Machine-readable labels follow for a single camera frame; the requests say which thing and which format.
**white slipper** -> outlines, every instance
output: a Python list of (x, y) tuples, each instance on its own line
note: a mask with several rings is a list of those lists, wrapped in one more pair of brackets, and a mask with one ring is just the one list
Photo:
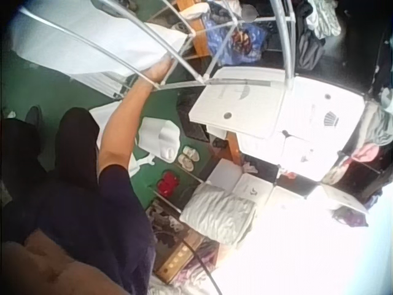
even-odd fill
[(193, 149), (192, 147), (185, 146), (183, 148), (183, 154), (185, 154), (188, 158), (190, 158), (194, 162), (200, 160), (198, 151), (196, 149)]
[(194, 170), (194, 164), (192, 161), (186, 156), (181, 154), (178, 158), (177, 161), (182, 165), (184, 169), (186, 169), (188, 172), (192, 172)]

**green carpet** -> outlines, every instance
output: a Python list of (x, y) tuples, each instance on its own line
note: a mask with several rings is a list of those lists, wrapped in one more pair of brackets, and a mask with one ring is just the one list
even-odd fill
[[(142, 116), (172, 120), (180, 126), (176, 112), (178, 90), (162, 90), (151, 94)], [(13, 52), (2, 52), (1, 65), (1, 106), (4, 114), (15, 111), (17, 118), (24, 119), (28, 109), (39, 105), (44, 117), (42, 137), (44, 148), (39, 157), (42, 165), (50, 170), (54, 164), (54, 139), (58, 124), (63, 114), (72, 107), (91, 109), (110, 103), (112, 100), (105, 95), (84, 86), (62, 73), (41, 66), (32, 65), (22, 60)], [(201, 155), (196, 163), (194, 174), (198, 175), (210, 159), (206, 144), (186, 138), (181, 134), (181, 144), (195, 147)], [(134, 151), (137, 159), (147, 153), (138, 147)], [(155, 160), (155, 165), (144, 165), (131, 181), (134, 190), (144, 207), (154, 198), (149, 186), (155, 187), (165, 170), (173, 170), (179, 175), (181, 185), (173, 196), (178, 199), (184, 189), (194, 186), (195, 181), (173, 164)]]

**person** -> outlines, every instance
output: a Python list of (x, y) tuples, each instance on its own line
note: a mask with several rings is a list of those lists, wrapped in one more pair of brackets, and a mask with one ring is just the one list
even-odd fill
[[(145, 75), (160, 82), (165, 57)], [(139, 78), (99, 127), (72, 108), (55, 138), (55, 168), (37, 156), (39, 108), (26, 122), (1, 122), (1, 179), (13, 200), (2, 210), (2, 280), (16, 294), (147, 294), (155, 258), (150, 222), (128, 164), (152, 85)]]

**blue plastic bag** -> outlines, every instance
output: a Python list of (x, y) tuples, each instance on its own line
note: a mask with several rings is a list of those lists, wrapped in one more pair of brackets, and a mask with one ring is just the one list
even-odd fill
[[(227, 9), (218, 4), (209, 2), (210, 13), (202, 16), (202, 21), (206, 29), (213, 28), (219, 24), (231, 21)], [(208, 47), (212, 56), (214, 56), (230, 26), (212, 29), (206, 32)], [(229, 41), (218, 58), (220, 65), (239, 65), (241, 63), (252, 63), (261, 59), (262, 45), (267, 36), (263, 28), (253, 25), (252, 23), (242, 23), (232, 33)]]

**dark pants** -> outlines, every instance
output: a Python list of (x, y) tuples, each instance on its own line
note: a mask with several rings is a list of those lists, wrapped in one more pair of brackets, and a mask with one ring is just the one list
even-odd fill
[(87, 110), (68, 110), (56, 134), (55, 169), (47, 173), (37, 159), (41, 147), (35, 126), (17, 119), (3, 120), (1, 179), (11, 197), (27, 201), (30, 192), (48, 177), (95, 190), (98, 133), (99, 127)]

